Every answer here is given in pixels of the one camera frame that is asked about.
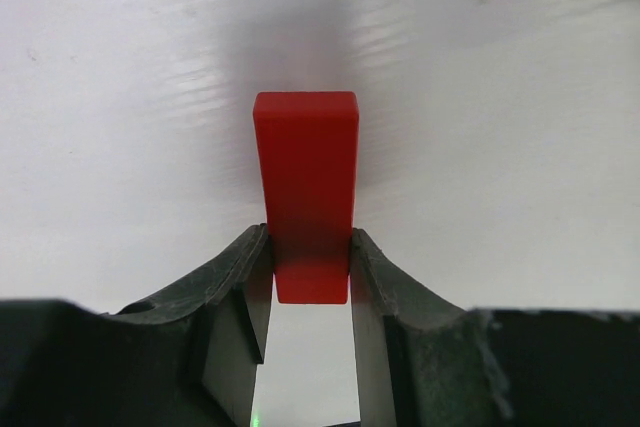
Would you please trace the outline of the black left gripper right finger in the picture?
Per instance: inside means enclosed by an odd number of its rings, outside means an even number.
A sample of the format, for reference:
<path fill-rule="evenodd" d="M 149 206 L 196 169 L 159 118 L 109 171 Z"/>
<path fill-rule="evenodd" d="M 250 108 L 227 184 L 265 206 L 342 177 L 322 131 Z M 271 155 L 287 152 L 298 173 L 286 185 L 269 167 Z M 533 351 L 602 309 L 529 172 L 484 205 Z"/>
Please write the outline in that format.
<path fill-rule="evenodd" d="M 361 229 L 350 274 L 362 425 L 638 424 L 637 312 L 465 310 Z"/>

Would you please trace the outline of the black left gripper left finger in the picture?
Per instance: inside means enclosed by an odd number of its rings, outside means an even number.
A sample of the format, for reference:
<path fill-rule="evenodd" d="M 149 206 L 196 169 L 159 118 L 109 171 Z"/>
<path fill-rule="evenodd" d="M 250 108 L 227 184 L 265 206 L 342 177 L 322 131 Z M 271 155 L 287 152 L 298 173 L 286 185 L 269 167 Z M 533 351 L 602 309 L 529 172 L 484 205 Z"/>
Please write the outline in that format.
<path fill-rule="evenodd" d="M 253 225 L 218 256 L 115 314 L 1 304 L 5 426 L 247 426 L 264 362 L 273 259 Z"/>

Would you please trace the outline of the red rectangular block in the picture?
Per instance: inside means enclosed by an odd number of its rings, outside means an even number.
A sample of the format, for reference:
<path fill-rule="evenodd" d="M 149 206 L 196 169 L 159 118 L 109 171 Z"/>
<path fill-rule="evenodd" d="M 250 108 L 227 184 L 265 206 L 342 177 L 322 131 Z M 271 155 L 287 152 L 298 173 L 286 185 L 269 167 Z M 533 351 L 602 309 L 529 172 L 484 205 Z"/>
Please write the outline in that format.
<path fill-rule="evenodd" d="M 346 303 L 359 141 L 355 94 L 260 92 L 253 120 L 279 302 Z"/>

